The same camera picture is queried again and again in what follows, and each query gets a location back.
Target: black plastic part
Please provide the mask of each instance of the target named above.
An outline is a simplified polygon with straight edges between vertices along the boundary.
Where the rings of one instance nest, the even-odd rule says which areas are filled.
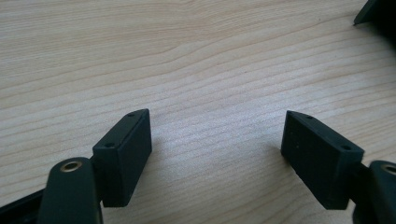
[[[373,161],[370,164],[369,198],[379,223],[396,223],[396,164]]]
[[[355,24],[372,22],[379,33],[396,48],[396,1],[369,0],[356,16]]]
[[[103,223],[99,202],[90,160],[62,161],[50,170],[37,223]]]
[[[282,155],[326,209],[346,209],[348,177],[364,150],[319,120],[288,111]]]
[[[124,116],[93,147],[91,160],[104,207],[128,204],[150,153],[148,109]]]
[[[39,190],[0,208],[0,222],[5,224],[34,224],[44,190]]]

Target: wooden table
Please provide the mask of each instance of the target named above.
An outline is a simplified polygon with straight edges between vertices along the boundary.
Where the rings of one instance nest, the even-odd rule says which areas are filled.
[[[0,205],[149,108],[153,152],[105,223],[351,223],[281,157],[287,110],[396,162],[396,54],[364,0],[3,1]]]

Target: light wood surface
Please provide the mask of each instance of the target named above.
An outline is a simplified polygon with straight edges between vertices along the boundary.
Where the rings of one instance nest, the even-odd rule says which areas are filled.
[[[351,223],[280,155],[287,110],[396,162],[396,54],[363,0],[1,1],[0,205],[149,108],[153,152],[105,223]]]

